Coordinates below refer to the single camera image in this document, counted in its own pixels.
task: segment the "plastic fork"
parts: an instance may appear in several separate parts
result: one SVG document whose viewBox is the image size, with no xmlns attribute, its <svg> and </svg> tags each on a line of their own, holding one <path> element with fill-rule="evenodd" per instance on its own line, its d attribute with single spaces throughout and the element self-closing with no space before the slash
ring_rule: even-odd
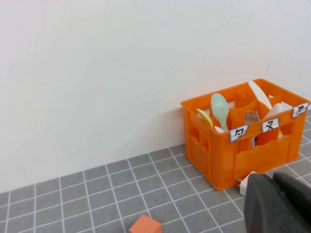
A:
<svg viewBox="0 0 311 233">
<path fill-rule="evenodd" d="M 244 123 L 245 124 L 252 124 L 256 121 L 259 120 L 259 115 L 258 115 L 258 112 L 257 111 L 246 111 L 245 114 L 244 114 Z M 255 147 L 255 137 L 252 137 L 251 139 L 251 149 Z"/>
</svg>

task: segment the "light green spoon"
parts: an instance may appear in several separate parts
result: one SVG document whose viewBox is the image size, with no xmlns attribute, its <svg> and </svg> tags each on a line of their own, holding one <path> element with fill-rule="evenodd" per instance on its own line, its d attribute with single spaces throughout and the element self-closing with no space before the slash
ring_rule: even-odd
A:
<svg viewBox="0 0 311 233">
<path fill-rule="evenodd" d="M 221 128 L 224 131 L 228 131 L 227 118 L 229 115 L 229 105 L 225 98 L 219 94 L 215 93 L 212 95 L 211 99 L 212 112 L 216 120 L 220 123 Z"/>
</svg>

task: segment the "white label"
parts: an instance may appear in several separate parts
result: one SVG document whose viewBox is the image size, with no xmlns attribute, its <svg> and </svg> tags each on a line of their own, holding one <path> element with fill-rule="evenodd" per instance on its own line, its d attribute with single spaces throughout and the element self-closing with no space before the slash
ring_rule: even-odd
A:
<svg viewBox="0 0 311 233">
<path fill-rule="evenodd" d="M 230 142 L 238 140 L 240 137 L 244 136 L 247 132 L 248 125 L 243 125 L 235 129 L 230 130 Z"/>
<path fill-rule="evenodd" d="M 296 118 L 300 114 L 303 114 L 308 109 L 309 104 L 308 103 L 302 103 L 298 105 L 297 107 L 293 108 L 293 118 Z"/>
<path fill-rule="evenodd" d="M 271 120 L 268 120 L 268 121 L 265 121 L 262 125 L 261 125 L 261 128 L 262 128 L 262 132 L 265 133 L 269 130 L 273 130 L 277 127 L 280 127 L 280 123 L 279 123 L 279 120 L 278 118 L 274 118 L 274 119 L 271 119 Z"/>
</svg>

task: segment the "orange cube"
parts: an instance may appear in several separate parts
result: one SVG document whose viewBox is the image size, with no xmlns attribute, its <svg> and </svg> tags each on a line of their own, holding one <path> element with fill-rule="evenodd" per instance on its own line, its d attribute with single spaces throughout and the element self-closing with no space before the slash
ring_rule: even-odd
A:
<svg viewBox="0 0 311 233">
<path fill-rule="evenodd" d="M 131 227 L 130 233 L 162 233 L 162 228 L 159 222 L 142 215 Z"/>
</svg>

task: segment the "white object on floor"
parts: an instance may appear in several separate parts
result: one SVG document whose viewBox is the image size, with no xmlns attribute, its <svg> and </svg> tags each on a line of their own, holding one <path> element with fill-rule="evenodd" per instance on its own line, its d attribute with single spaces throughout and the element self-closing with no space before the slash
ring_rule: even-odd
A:
<svg viewBox="0 0 311 233">
<path fill-rule="evenodd" d="M 249 173 L 248 176 L 246 176 L 246 177 L 244 178 L 244 180 L 242 180 L 241 183 L 240 183 L 240 193 L 241 193 L 243 196 L 246 195 L 248 177 L 249 177 L 250 174 L 253 174 L 253 173 L 257 173 L 257 172 L 252 171 L 252 172 Z"/>
</svg>

